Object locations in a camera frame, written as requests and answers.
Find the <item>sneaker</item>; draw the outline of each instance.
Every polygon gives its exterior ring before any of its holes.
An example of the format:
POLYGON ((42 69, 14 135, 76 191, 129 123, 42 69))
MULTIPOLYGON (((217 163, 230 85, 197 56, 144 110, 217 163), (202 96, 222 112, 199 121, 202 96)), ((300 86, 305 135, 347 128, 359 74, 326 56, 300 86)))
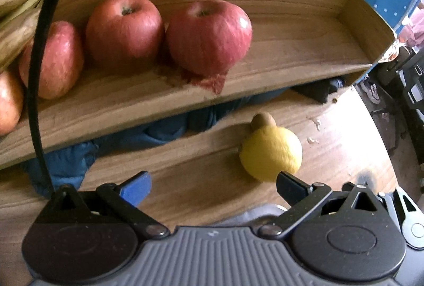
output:
POLYGON ((380 97, 377 93, 377 86, 374 83, 370 83, 368 75, 360 83, 361 89, 365 92, 371 102, 374 104, 380 103, 380 97))

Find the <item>lemon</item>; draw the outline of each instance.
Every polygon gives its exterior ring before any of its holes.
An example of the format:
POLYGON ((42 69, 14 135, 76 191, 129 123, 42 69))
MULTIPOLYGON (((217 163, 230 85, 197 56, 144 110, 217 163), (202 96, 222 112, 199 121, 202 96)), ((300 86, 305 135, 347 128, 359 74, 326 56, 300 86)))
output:
POLYGON ((279 172, 294 174, 299 170, 302 144, 286 128, 264 126, 243 142, 239 156, 250 175, 262 182, 275 182, 279 172))

